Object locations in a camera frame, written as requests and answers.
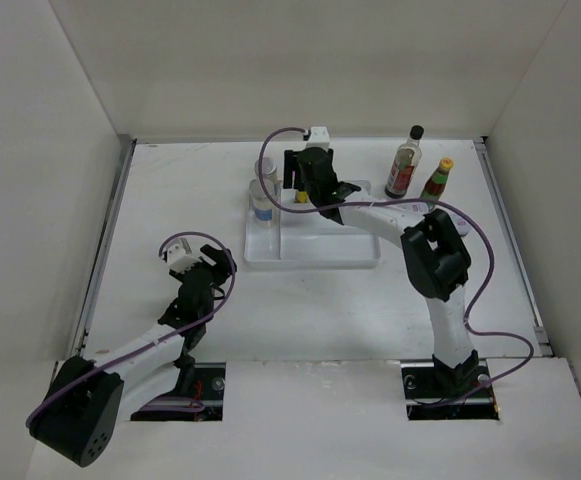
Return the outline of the blue label shaker jar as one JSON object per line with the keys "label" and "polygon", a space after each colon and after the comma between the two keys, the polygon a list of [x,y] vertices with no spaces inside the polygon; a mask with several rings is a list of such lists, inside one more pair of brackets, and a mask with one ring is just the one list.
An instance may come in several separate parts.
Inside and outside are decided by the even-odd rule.
{"label": "blue label shaker jar", "polygon": [[264,156],[257,160],[254,164],[254,173],[257,177],[263,177],[273,184],[278,182],[277,166],[270,157]]}
{"label": "blue label shaker jar", "polygon": [[262,187],[264,184],[272,194],[275,193],[275,184],[268,179],[253,179],[249,184],[249,195],[255,221],[261,226],[270,228],[276,221],[276,207],[272,204]]}

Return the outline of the green yellow cap sauce bottle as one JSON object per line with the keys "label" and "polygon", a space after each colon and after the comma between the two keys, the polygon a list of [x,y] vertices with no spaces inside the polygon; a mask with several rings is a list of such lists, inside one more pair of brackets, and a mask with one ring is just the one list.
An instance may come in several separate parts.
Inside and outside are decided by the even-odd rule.
{"label": "green yellow cap sauce bottle", "polygon": [[453,167],[454,161],[451,158],[442,158],[434,172],[424,184],[419,197],[424,201],[429,211],[433,210],[436,206],[436,201],[441,199],[447,185],[449,174]]}

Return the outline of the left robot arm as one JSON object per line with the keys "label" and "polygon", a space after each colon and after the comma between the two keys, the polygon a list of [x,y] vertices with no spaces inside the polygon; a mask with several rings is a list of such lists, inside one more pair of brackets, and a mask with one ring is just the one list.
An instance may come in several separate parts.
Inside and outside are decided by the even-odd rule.
{"label": "left robot arm", "polygon": [[191,393],[191,352],[234,287],[237,267],[222,244],[194,253],[178,238],[159,255],[179,289],[156,324],[111,353],[66,360],[26,421],[32,438],[81,468],[101,456],[119,422],[153,409],[164,394]]}

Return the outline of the white divided organizer tray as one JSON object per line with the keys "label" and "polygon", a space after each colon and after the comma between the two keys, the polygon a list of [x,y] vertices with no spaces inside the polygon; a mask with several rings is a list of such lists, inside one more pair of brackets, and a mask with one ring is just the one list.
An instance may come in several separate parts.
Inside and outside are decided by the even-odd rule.
{"label": "white divided organizer tray", "polygon": [[275,224],[261,227],[249,195],[244,260],[255,270],[370,269],[380,258],[377,236],[316,213],[292,214],[276,208]]}

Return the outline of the tall black cap oil bottle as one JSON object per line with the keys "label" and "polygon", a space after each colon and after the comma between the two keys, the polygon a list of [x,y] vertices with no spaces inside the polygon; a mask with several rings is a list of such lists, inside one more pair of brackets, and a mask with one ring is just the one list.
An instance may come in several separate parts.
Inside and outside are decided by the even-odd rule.
{"label": "tall black cap oil bottle", "polygon": [[402,198],[406,195],[422,156],[420,141],[423,135],[424,128],[413,125],[407,141],[398,147],[384,187],[389,197]]}

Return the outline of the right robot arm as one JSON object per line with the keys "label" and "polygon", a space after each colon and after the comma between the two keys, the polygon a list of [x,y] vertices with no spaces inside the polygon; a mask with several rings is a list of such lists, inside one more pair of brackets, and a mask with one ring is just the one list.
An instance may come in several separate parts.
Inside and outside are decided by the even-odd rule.
{"label": "right robot arm", "polygon": [[284,152],[282,187],[307,193],[324,218],[369,232],[403,253],[407,276],[424,297],[433,329],[434,384],[445,398],[465,393],[477,378],[478,354],[464,325],[470,255],[451,217],[383,206],[359,185],[338,179],[334,151]]}

